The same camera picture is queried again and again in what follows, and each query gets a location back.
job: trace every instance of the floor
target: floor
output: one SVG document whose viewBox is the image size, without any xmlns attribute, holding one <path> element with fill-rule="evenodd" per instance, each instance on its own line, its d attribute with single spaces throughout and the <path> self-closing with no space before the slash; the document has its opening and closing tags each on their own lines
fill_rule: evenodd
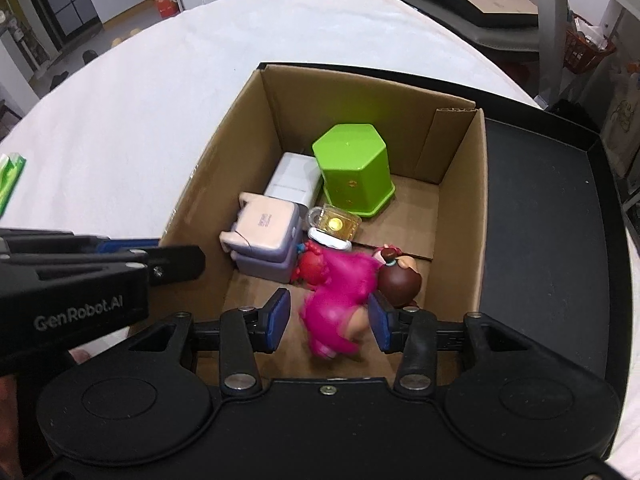
<svg viewBox="0 0 640 480">
<path fill-rule="evenodd" d="M 155 6 L 146 6 L 138 12 L 125 19 L 120 20 L 116 17 L 112 22 L 107 24 L 107 28 L 101 27 L 97 34 L 89 36 L 87 40 L 73 48 L 71 51 L 63 53 L 53 65 L 39 79 L 32 79 L 30 82 L 33 91 L 39 98 L 43 98 L 51 86 L 54 76 L 62 74 L 65 70 L 69 75 L 77 72 L 84 67 L 82 53 L 86 50 L 94 50 L 98 56 L 101 56 L 111 48 L 111 43 L 116 38 L 123 40 L 128 38 L 131 31 L 139 28 L 143 30 L 160 22 L 162 18 Z"/>
</svg>

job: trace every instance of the green plastic container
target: green plastic container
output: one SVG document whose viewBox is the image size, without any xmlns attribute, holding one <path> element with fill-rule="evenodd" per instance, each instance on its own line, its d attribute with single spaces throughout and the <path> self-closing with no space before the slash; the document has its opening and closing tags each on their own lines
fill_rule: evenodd
<svg viewBox="0 0 640 480">
<path fill-rule="evenodd" d="M 372 217 L 396 191 L 386 144 L 372 124 L 336 124 L 313 144 L 329 203 Z"/>
</svg>

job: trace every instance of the metal bolt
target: metal bolt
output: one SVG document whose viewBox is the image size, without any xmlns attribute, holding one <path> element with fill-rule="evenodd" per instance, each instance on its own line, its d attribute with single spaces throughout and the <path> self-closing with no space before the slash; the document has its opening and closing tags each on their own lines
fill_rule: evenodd
<svg viewBox="0 0 640 480">
<path fill-rule="evenodd" d="M 331 384 L 323 384 L 320 386 L 320 393 L 323 395 L 335 395 L 338 393 L 338 388 L 332 386 Z"/>
<path fill-rule="evenodd" d="M 400 386 L 407 390 L 426 390 L 431 386 L 431 379 L 422 374 L 408 374 L 400 379 Z"/>
<path fill-rule="evenodd" d="M 232 390 L 248 390 L 255 384 L 255 377 L 249 374 L 231 374 L 225 379 L 225 386 Z"/>
</svg>

